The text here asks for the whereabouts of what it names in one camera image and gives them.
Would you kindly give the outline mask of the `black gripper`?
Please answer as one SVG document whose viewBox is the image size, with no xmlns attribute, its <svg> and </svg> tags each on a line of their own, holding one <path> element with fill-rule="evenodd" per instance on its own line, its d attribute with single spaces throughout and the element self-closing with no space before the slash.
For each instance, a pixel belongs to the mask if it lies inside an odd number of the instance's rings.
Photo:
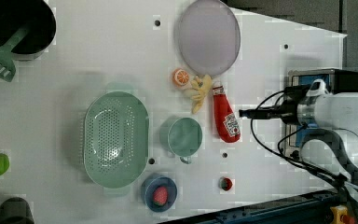
<svg viewBox="0 0 358 224">
<path fill-rule="evenodd" d="M 262 104 L 269 99 L 266 98 L 255 109 L 240 109 L 239 117 L 247 119 L 280 119 L 287 125 L 299 125 L 297 107 L 309 89 L 310 85 L 286 87 L 283 91 L 270 95 L 270 98 L 272 98 L 277 94 L 282 94 L 283 101 L 279 105 L 263 107 Z"/>
</svg>

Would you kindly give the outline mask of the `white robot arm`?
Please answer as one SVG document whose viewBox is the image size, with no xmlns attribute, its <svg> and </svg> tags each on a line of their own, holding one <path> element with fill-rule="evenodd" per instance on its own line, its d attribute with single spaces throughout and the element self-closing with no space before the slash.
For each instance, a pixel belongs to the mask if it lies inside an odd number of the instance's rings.
<svg viewBox="0 0 358 224">
<path fill-rule="evenodd" d="M 273 153 L 336 189 L 352 191 L 358 202 L 358 92 L 331 93 L 323 80 L 316 79 L 276 95 L 275 105 L 241 109 L 239 116 L 280 119 L 305 131 L 297 159 L 286 156 L 281 147 Z"/>
</svg>

